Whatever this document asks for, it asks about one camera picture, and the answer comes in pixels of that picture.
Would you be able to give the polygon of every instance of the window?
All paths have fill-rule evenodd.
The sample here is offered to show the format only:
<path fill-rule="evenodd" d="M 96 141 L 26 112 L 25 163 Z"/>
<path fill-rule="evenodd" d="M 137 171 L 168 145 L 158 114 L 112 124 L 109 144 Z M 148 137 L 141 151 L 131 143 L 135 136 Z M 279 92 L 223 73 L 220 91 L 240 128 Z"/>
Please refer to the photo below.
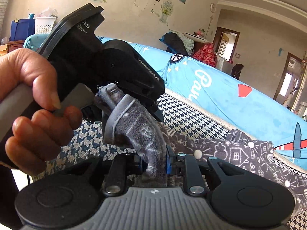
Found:
<path fill-rule="evenodd" d="M 280 92 L 279 92 L 279 94 L 282 95 L 283 97 L 285 97 L 286 94 L 287 94 L 287 90 L 289 88 L 291 79 L 292 79 L 292 75 L 289 74 L 289 73 L 286 73 L 284 82 L 283 82 L 281 89 L 280 89 Z"/>
<path fill-rule="evenodd" d="M 235 152 L 233 154 L 233 160 L 239 160 L 240 159 L 240 153 L 239 152 Z"/>

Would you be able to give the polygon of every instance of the hand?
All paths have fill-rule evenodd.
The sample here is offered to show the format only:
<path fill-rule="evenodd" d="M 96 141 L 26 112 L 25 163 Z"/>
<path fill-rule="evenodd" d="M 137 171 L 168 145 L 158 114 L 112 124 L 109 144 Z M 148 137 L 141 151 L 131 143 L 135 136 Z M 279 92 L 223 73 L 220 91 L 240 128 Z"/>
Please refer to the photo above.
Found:
<path fill-rule="evenodd" d="M 18 117 L 13 134 L 6 142 L 6 153 L 23 172 L 36 175 L 46 168 L 45 161 L 57 157 L 60 147 L 72 139 L 73 130 L 82 123 L 82 112 L 69 106 L 63 117 L 49 111 L 60 109 L 56 70 L 42 56 L 26 48 L 0 57 L 0 103 L 19 83 L 32 86 L 35 101 L 45 110 L 32 119 Z"/>

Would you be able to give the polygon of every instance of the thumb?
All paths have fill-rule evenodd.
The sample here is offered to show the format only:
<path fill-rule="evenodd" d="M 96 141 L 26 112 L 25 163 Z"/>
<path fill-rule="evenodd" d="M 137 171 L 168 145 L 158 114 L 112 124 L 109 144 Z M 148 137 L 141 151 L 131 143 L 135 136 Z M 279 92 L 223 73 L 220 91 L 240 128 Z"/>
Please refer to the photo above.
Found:
<path fill-rule="evenodd" d="M 38 53 L 19 48 L 0 58 L 0 102 L 19 83 L 32 86 L 33 98 L 44 109 L 61 108 L 56 70 Z"/>

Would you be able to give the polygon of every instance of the red floral cloth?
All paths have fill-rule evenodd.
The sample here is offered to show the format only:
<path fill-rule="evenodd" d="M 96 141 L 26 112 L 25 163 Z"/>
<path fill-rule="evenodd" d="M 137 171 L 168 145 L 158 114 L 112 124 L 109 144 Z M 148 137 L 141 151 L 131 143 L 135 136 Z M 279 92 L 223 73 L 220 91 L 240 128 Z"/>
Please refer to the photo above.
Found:
<path fill-rule="evenodd" d="M 217 63 L 212 43 L 205 44 L 200 50 L 193 54 L 192 58 L 211 67 L 215 67 Z"/>

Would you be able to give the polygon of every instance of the blue storage box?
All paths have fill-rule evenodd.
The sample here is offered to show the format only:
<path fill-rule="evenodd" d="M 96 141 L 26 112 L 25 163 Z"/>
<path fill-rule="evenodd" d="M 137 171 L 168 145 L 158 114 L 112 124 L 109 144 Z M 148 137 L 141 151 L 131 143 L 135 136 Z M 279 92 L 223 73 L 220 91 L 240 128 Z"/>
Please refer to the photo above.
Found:
<path fill-rule="evenodd" d="M 35 33 L 35 19 L 12 21 L 10 41 L 25 40 Z"/>

